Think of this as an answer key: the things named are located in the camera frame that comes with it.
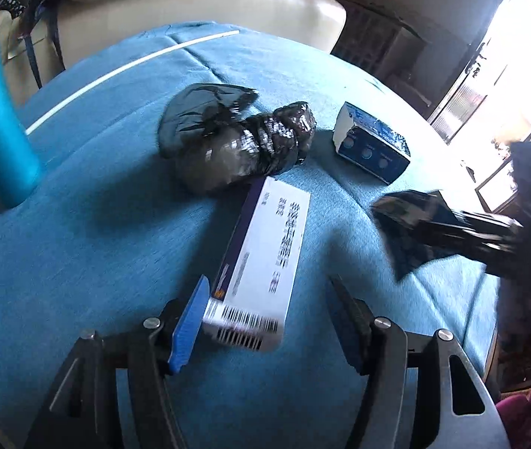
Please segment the white long medicine box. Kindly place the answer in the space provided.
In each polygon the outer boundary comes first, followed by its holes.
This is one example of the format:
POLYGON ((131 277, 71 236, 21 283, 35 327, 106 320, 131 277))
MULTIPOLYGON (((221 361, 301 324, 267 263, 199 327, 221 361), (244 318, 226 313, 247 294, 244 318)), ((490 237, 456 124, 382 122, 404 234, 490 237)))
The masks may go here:
POLYGON ((285 332, 310 193, 273 177, 252 183, 202 319, 217 343, 277 349, 285 332))

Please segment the cream leather sofa right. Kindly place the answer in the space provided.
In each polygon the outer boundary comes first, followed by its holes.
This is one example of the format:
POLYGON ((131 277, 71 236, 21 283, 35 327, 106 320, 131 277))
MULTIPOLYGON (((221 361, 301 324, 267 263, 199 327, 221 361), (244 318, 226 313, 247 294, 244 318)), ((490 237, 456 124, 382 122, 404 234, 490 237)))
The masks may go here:
POLYGON ((20 38, 23 20, 0 11, 0 60, 18 106, 63 69, 155 27, 204 20, 231 23, 330 52, 347 13, 335 0, 60 0, 56 20, 58 46, 50 41, 45 21, 32 30, 39 67, 33 72, 20 38))

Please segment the black plastic bag bundle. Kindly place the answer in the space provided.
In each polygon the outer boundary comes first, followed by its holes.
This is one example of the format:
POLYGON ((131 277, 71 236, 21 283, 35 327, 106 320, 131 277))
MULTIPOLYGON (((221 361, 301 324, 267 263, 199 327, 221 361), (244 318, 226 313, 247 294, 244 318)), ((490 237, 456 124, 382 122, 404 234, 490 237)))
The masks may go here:
POLYGON ((279 175, 308 156, 317 121, 305 101, 246 114, 258 92, 232 84, 196 83, 167 104, 157 132, 160 155, 196 195, 255 177, 279 175))

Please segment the white thin stick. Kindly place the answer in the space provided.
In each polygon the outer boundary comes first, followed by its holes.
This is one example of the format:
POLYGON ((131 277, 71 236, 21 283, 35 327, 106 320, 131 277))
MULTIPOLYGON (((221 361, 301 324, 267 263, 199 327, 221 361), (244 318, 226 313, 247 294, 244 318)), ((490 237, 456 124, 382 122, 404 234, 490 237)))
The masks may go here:
POLYGON ((239 34, 239 30, 228 30, 224 31, 223 33, 218 34, 209 34, 208 36, 204 37, 197 37, 196 39, 192 39, 189 41, 185 41, 180 44, 175 44, 170 47, 166 47, 162 50, 155 51, 154 53, 147 54, 144 57, 140 57, 137 60, 133 60, 127 64, 124 64, 122 66, 117 67, 116 69, 101 75, 97 79, 91 81, 90 83, 84 85, 83 87, 79 88, 73 93, 70 93, 70 95, 66 96, 63 100, 60 100, 59 103, 56 103, 54 107, 52 107, 50 110, 47 110, 46 113, 42 114, 41 117, 39 117, 33 124, 31 124, 29 127, 27 127, 25 133, 27 136, 30 136, 32 133, 34 133, 36 130, 38 130, 42 125, 44 125, 49 119, 51 119, 53 116, 58 114, 61 110, 68 107, 71 103, 78 100, 80 97, 88 93, 89 91, 95 89, 96 87, 100 86, 101 84, 104 84, 105 82, 113 79, 114 77, 131 70, 137 66, 140 66, 141 64, 150 62, 154 59, 157 59, 159 57, 171 54, 173 52, 176 52, 178 50, 186 49, 189 47, 193 47, 202 43, 207 43, 211 41, 215 41, 218 39, 223 39, 224 37, 232 37, 236 34, 239 34))

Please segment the dark blue product box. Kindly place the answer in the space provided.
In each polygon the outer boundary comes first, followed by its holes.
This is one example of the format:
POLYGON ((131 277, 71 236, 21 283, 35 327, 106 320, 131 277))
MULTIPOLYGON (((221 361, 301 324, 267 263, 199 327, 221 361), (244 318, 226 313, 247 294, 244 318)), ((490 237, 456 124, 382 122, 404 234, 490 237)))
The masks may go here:
POLYGON ((347 101, 336 118, 332 143, 337 155, 386 184, 397 180, 411 164, 405 137, 347 101))

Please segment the blue tablecloth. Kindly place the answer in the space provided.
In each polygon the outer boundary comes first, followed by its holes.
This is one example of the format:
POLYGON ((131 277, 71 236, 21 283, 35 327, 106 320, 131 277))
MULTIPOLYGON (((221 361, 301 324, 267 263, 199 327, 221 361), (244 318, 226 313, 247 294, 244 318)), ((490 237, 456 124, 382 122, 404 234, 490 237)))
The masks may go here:
MULTIPOLYGON (((197 37, 234 30, 186 23, 146 31, 77 63, 20 108, 30 126, 119 66, 197 37)), ((405 136, 412 162, 394 190, 442 190, 456 207, 479 201, 468 174, 430 125, 359 68, 251 30, 178 50, 89 91, 31 135, 45 164, 39 188, 0 205, 0 430, 22 446, 44 396, 83 329, 122 333, 214 277, 246 192, 197 197, 158 152, 169 100, 194 82, 258 91, 257 110, 310 104, 317 132, 306 161, 284 175, 310 193, 286 331, 278 350, 227 348, 201 336, 169 389, 192 448, 341 448, 365 379, 348 366, 326 309, 338 275, 373 312, 403 329, 445 327, 475 368, 495 330, 497 282, 453 256, 395 280, 368 212, 386 184, 338 157, 331 136, 347 101, 405 136)))

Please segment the blue foil packet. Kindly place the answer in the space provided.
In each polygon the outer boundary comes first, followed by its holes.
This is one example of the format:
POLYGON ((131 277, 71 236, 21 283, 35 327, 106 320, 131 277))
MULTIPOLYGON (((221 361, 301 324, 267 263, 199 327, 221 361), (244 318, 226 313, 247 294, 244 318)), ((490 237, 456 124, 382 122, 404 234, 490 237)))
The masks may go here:
POLYGON ((398 282, 426 263, 454 256, 448 247, 429 242, 425 233, 429 226, 467 226, 463 215, 449 208, 439 190, 387 193, 370 205, 369 216, 398 282))

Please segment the white baby crib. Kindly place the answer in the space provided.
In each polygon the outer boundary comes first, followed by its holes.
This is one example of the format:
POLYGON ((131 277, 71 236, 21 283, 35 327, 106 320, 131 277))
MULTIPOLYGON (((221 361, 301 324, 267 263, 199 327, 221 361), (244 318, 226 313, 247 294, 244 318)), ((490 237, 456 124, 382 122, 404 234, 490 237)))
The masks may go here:
POLYGON ((395 12, 363 0, 335 0, 347 13, 331 54, 381 81, 412 73, 427 42, 395 12))

